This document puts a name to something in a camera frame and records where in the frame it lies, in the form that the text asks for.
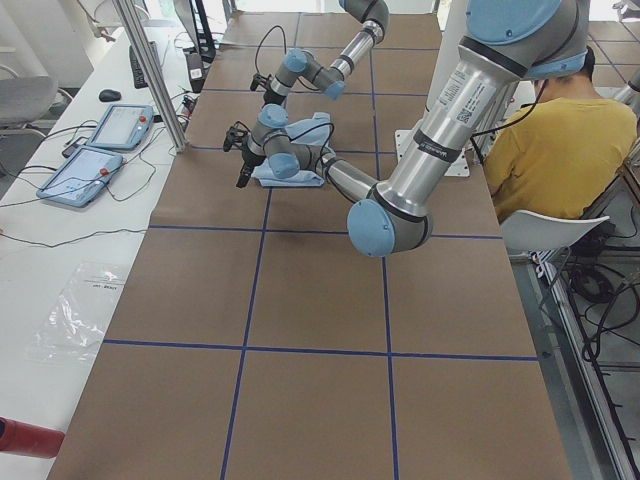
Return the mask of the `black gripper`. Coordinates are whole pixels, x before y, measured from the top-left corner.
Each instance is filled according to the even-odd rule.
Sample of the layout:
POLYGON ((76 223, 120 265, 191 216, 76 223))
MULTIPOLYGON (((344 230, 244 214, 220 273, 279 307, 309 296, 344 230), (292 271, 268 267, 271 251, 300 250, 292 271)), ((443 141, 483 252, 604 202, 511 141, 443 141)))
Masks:
POLYGON ((252 177, 253 169, 264 163, 264 156, 254 153, 248 146, 242 147, 242 159, 244 167, 240 170, 237 188, 245 188, 252 177))
POLYGON ((270 84, 267 84, 263 94, 264 105, 274 104, 281 106, 287 99, 287 96, 287 92, 280 94, 270 84))

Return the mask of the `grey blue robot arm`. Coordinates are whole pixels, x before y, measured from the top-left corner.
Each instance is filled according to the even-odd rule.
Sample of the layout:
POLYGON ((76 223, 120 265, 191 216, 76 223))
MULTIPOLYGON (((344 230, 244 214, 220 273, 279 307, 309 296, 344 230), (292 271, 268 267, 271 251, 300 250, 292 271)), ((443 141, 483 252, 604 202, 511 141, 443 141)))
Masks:
POLYGON ((292 48, 285 53, 274 74, 263 76, 256 71, 250 90, 262 87, 265 105, 282 105, 302 79, 330 99, 338 99, 357 64, 384 40, 390 16, 385 1, 340 1, 339 4, 360 23, 359 31, 330 65, 323 65, 309 48, 292 48))
POLYGON ((330 148, 296 143, 287 133, 284 101, 299 79, 330 98, 339 97, 358 62, 388 31, 382 1, 346 1, 361 29, 329 66, 305 50, 286 53, 273 75, 256 76, 264 104, 252 128, 231 126, 225 150, 238 149, 244 187, 254 169, 270 167, 279 179, 301 171, 318 174, 352 206, 347 230, 353 246, 370 257, 415 249, 431 235, 427 201, 503 88, 520 80, 545 80, 578 71, 586 55, 590 6, 585 1, 472 1, 458 44, 459 61, 436 102, 414 128, 391 176, 378 181, 330 148))

